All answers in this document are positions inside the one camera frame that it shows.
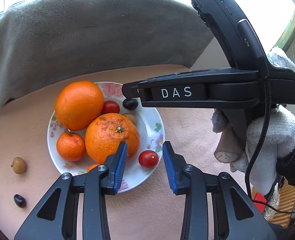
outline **pink tablecloth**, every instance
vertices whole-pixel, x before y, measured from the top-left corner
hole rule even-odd
[[[12,240],[15,233],[47,189],[59,177],[51,161],[46,142],[49,118],[57,94],[70,82],[90,80],[126,83],[148,77],[188,71],[184,66],[163,65],[136,67],[80,76],[45,87],[7,104],[0,110],[0,229]],[[215,160],[213,152],[219,134],[212,132],[212,109],[158,109],[165,128],[166,140],[175,152],[203,172],[218,174],[229,171],[227,164]],[[27,161],[23,175],[13,173],[14,157]],[[244,175],[234,179],[244,188]],[[27,200],[25,209],[18,208],[13,196]],[[82,198],[78,213],[78,239],[82,239]],[[128,192],[107,196],[111,239],[174,240],[180,238],[184,196],[175,196],[169,188],[163,161],[140,186]],[[213,239],[212,210],[209,211],[209,239]]]

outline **small orange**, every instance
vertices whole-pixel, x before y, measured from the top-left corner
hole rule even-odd
[[[86,150],[96,163],[104,163],[107,156],[116,153],[121,141],[127,142],[128,159],[131,159],[139,150],[140,135],[124,115],[101,115],[86,129]]]
[[[64,160],[76,162],[83,157],[86,146],[81,135],[74,132],[64,132],[56,142],[56,150]]]
[[[96,166],[98,166],[98,164],[93,164],[91,165],[88,170],[86,171],[86,173],[88,173],[90,170],[92,170],[93,168],[95,168]]]
[[[103,108],[101,89],[90,81],[79,81],[66,86],[55,102],[55,115],[59,123],[72,131],[86,128]]]

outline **white lettering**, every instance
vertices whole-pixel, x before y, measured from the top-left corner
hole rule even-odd
[[[176,88],[174,88],[174,90],[173,90],[173,97],[174,96],[179,96],[180,97],[180,94],[178,93],[178,91],[176,90]]]
[[[163,96],[163,98],[167,98],[169,96],[166,89],[162,89],[162,96]]]
[[[190,96],[192,95],[192,92],[189,91],[189,90],[187,90],[188,88],[190,88],[190,87],[185,87],[185,88],[184,88],[184,91],[185,91],[186,93],[188,93],[187,95],[185,95],[186,97],[190,97]]]

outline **gray fabric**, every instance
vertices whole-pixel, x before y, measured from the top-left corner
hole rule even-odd
[[[118,68],[191,67],[212,40],[176,0],[28,0],[0,15],[0,108],[47,85]]]

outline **floral plate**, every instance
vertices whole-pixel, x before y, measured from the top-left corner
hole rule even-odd
[[[164,127],[157,109],[152,107],[142,107],[139,98],[138,108],[134,111],[125,109],[122,105],[125,97],[121,91],[121,84],[112,82],[98,82],[96,84],[102,90],[104,100],[113,100],[120,105],[120,114],[131,113],[135,116],[136,126],[140,133],[140,149],[137,154],[126,163],[122,185],[118,192],[121,193],[140,185],[151,176],[156,169],[157,166],[152,169],[146,169],[140,166],[138,159],[139,154],[142,151],[147,149],[155,151],[159,155],[160,163],[162,157],[162,143],[165,141]],[[86,173],[88,167],[95,163],[87,154],[77,162],[68,162],[59,156],[56,150],[56,141],[60,134],[65,131],[67,130],[58,123],[55,113],[53,113],[47,132],[47,143],[52,161],[61,174],[70,172],[73,176],[76,176]],[[86,129],[77,131],[77,133],[84,138],[85,131]]]

